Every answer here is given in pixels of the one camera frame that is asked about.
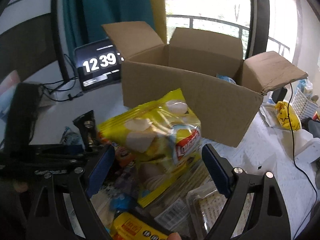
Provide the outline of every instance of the black snack package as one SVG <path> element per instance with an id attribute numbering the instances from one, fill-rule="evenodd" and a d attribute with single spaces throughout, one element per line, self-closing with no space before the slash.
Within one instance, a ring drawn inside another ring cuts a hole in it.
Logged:
<path id="1" fill-rule="evenodd" d="M 80 131 L 86 151 L 91 152 L 92 147 L 100 145 L 93 110 L 74 119 L 73 124 Z"/>

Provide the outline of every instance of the open cardboard box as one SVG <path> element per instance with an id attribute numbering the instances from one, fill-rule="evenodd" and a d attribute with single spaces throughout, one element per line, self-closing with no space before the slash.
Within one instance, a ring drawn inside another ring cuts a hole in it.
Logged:
<path id="1" fill-rule="evenodd" d="M 136 107 L 181 88 L 201 121 L 202 136 L 228 146 L 238 146 L 263 95 L 308 76 L 274 51 L 243 61 L 241 39 L 221 33 L 176 28 L 166 45 L 145 22 L 102 27 L 125 58 L 125 106 Z M 217 73 L 237 85 L 216 78 Z"/>

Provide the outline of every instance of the table surface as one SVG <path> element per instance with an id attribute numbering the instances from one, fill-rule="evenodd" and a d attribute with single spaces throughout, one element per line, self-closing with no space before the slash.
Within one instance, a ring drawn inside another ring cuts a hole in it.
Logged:
<path id="1" fill-rule="evenodd" d="M 67 98 L 68 93 L 76 95 L 79 91 L 80 86 L 77 83 L 71 91 L 58 93 L 59 99 Z M 43 108 L 40 111 L 31 144 L 59 143 L 65 126 L 69 126 L 73 131 L 78 132 L 72 121 L 92 109 L 97 124 L 126 112 L 128 108 L 123 105 L 121 84 L 105 86 L 87 92 L 82 97 L 72 101 Z M 287 207 L 291 237 L 293 238 L 302 220 L 310 211 L 316 199 L 316 194 L 307 178 L 293 165 L 291 132 L 270 128 L 261 113 L 258 112 L 237 148 L 214 142 L 212 142 L 212 145 L 220 156 L 229 160 L 231 165 L 242 167 L 245 170 L 262 165 L 268 158 L 274 158 L 276 167 L 272 169 L 272 172 L 276 176 Z M 299 162 L 297 162 L 297 165 L 314 182 L 314 167 Z"/>

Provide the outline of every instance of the plastic basket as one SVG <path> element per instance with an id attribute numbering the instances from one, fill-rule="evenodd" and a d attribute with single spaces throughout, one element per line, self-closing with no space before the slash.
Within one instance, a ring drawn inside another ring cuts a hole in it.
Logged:
<path id="1" fill-rule="evenodd" d="M 297 116 L 301 121 L 309 117 L 313 117 L 317 111 L 318 105 L 311 102 L 306 96 L 297 88 L 293 97 L 292 108 L 295 110 Z"/>

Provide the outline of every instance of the barcode label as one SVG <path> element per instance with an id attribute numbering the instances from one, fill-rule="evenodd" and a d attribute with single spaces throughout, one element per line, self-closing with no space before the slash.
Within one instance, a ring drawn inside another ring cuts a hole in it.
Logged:
<path id="1" fill-rule="evenodd" d="M 155 217 L 155 221 L 167 230 L 174 229 L 180 224 L 189 214 L 186 204 L 181 198 L 173 202 L 166 210 L 160 215 Z"/>

